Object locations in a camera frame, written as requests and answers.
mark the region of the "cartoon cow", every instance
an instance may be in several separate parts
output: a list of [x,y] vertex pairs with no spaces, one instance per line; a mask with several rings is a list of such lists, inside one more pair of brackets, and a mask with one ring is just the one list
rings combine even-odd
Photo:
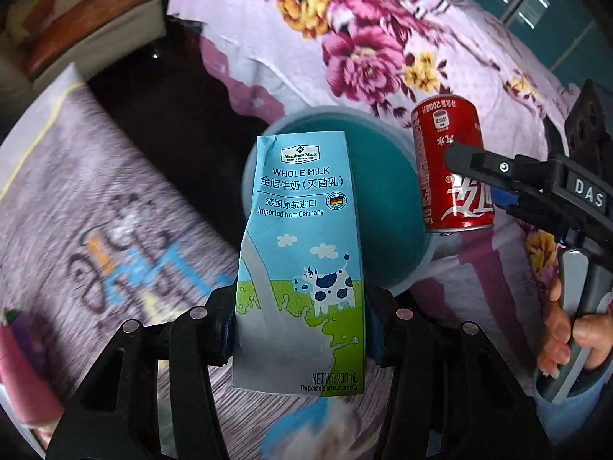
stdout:
[[304,268],[302,276],[292,280],[293,290],[300,294],[310,294],[315,301],[315,316],[327,315],[328,306],[348,303],[351,308],[356,307],[356,297],[353,291],[353,282],[347,273],[349,255],[344,255],[345,263],[342,268],[329,274],[318,274],[309,266]]

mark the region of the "teal bucket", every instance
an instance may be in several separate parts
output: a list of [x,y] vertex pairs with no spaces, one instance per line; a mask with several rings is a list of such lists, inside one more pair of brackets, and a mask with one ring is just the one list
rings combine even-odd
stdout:
[[[398,295],[423,278],[436,235],[425,231],[409,136],[347,107],[313,107],[285,116],[263,135],[344,131],[356,191],[364,275]],[[243,209],[251,211],[256,148],[243,172]]]

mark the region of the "blue milk carton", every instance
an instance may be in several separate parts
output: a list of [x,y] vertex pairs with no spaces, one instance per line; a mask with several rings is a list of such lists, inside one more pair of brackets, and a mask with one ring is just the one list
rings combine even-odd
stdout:
[[240,250],[233,384],[364,391],[364,284],[342,131],[260,136]]

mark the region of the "screw hole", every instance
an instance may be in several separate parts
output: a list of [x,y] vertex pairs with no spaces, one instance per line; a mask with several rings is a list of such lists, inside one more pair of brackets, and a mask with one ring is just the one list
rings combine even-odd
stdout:
[[587,138],[587,133],[585,131],[585,119],[584,118],[579,118],[579,123],[578,123],[578,133],[579,133],[579,139],[581,141],[585,141]]
[[592,127],[595,128],[598,122],[598,118],[596,117],[596,108],[594,104],[590,104],[590,122],[592,123]]

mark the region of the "coca-cola can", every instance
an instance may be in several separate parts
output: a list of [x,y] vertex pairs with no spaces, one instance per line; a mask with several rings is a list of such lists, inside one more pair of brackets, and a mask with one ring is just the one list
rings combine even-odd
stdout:
[[489,185],[450,172],[445,149],[459,142],[483,148],[477,109],[456,95],[437,95],[417,104],[411,114],[426,229],[454,233],[491,228],[494,220]]

